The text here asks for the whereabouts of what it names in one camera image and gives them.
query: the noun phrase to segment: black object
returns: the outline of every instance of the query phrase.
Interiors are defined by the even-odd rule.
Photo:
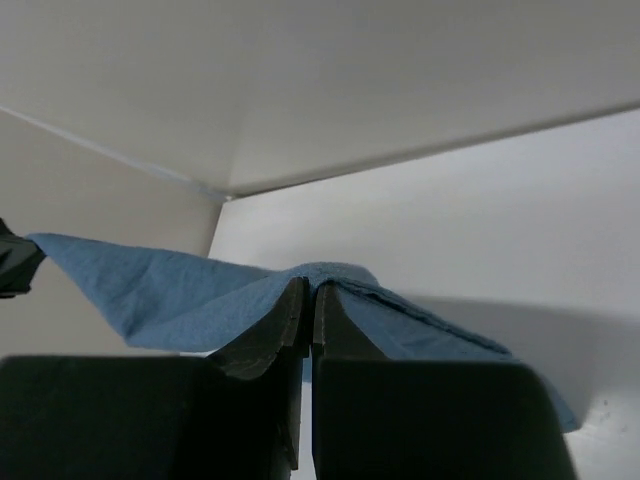
[[[35,243],[15,235],[0,218],[0,299],[28,293],[45,257]]]
[[[0,479],[286,479],[302,359],[313,355],[319,480],[572,480],[546,390],[524,366],[389,360],[293,279],[206,359],[16,357],[0,363]]]
[[[293,279],[267,316],[206,359],[5,360],[0,478],[289,478],[308,297]]]

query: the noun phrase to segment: white wall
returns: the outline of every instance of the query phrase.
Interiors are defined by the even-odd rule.
[[[568,436],[580,478],[634,480],[638,138],[634,111],[234,201],[210,255],[368,267],[554,381],[584,420]]]
[[[637,0],[4,0],[0,108],[246,192],[639,102],[639,17]]]
[[[0,216],[51,231],[205,254],[219,207],[0,113]],[[50,260],[33,291],[0,301],[0,357],[129,349]]]

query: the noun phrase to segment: blue cloth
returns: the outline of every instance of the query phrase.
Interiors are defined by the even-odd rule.
[[[291,278],[307,277],[312,291],[336,282],[348,316],[389,358],[518,362],[502,345],[411,304],[355,265],[310,263],[270,271],[65,235],[29,238],[134,347],[220,348],[268,313]],[[571,410],[546,384],[563,429],[575,430]]]

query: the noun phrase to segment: cloth fold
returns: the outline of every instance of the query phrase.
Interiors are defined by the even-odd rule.
[[[323,283],[335,282],[349,317],[389,358],[519,362],[499,343],[381,287],[360,266],[309,263],[271,271],[65,235],[28,238],[131,346],[182,352],[220,348],[266,315],[291,278],[307,277],[312,295]],[[546,385],[563,429],[575,430],[571,410]]]

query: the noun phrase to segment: gray wall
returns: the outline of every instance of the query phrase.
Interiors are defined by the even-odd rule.
[[[218,207],[0,113],[0,216],[16,233],[58,232],[207,253]],[[0,302],[0,357],[146,353],[128,348],[50,260],[22,298]]]

